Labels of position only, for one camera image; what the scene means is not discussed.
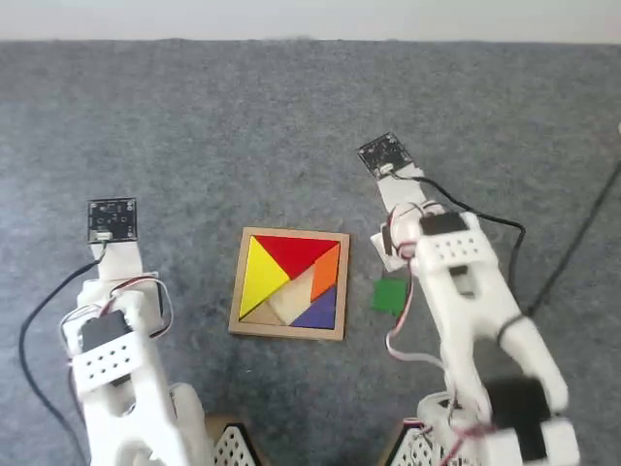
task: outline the red triangle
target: red triangle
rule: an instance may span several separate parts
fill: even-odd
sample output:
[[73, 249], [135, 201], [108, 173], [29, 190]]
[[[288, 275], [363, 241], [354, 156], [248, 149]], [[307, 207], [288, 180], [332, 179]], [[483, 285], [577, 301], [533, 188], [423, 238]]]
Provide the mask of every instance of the red triangle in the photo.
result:
[[255, 236], [291, 280], [307, 270], [315, 260], [338, 241], [284, 236]]

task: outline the wooden frame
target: wooden frame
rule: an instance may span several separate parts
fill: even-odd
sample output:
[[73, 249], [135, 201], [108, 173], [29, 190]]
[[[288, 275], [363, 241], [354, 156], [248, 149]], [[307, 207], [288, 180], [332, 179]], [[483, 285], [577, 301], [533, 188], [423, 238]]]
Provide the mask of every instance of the wooden frame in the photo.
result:
[[[245, 267], [247, 264], [250, 238], [255, 235], [282, 236], [288, 238], [314, 238], [338, 241], [339, 272], [337, 275], [337, 305], [334, 329], [304, 328], [281, 325], [263, 325], [241, 322], [239, 320], [242, 292], [244, 290]], [[240, 256], [237, 262], [237, 275], [233, 290], [233, 302], [229, 317], [229, 332], [269, 337], [303, 338], [310, 340], [342, 340], [345, 327], [345, 296], [347, 293], [347, 263], [349, 260], [349, 235], [344, 233], [324, 233], [320, 231], [290, 230], [283, 228], [246, 227], [242, 234]]]

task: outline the green square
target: green square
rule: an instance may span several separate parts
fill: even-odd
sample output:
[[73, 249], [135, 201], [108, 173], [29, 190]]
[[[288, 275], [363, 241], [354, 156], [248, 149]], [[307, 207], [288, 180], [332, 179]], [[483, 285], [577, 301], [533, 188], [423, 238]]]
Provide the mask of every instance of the green square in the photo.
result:
[[381, 279], [373, 293], [373, 309], [399, 316], [408, 297], [408, 282], [400, 279]]

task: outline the gray carpet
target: gray carpet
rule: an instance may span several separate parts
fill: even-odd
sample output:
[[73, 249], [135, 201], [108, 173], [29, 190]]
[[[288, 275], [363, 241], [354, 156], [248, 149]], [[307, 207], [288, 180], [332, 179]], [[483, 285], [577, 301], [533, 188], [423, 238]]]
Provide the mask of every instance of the gray carpet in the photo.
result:
[[[178, 308], [160, 341], [171, 381], [249, 424], [276, 465], [373, 464], [441, 374], [389, 357], [370, 309], [384, 215], [354, 150], [394, 131], [427, 174], [528, 227], [528, 302], [621, 152], [621, 48], [348, 42], [0, 44], [0, 463], [59, 465], [69, 445], [18, 370], [22, 319], [89, 259], [85, 201], [139, 199], [140, 245]], [[537, 321], [565, 374], [584, 464], [618, 464], [621, 185]], [[245, 225], [351, 234], [346, 341], [227, 333]], [[507, 263], [514, 233], [486, 225]], [[35, 321], [28, 356], [82, 432], [56, 323], [73, 283]], [[438, 353], [424, 300], [404, 349]], [[478, 349], [481, 371], [508, 371]]]

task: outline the blue triangle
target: blue triangle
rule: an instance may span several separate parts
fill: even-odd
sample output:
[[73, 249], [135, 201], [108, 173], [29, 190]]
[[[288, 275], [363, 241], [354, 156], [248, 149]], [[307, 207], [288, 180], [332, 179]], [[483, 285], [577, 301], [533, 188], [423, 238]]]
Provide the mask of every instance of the blue triangle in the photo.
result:
[[315, 299], [301, 316], [296, 318], [292, 327], [334, 328], [337, 314], [337, 288], [332, 286]]

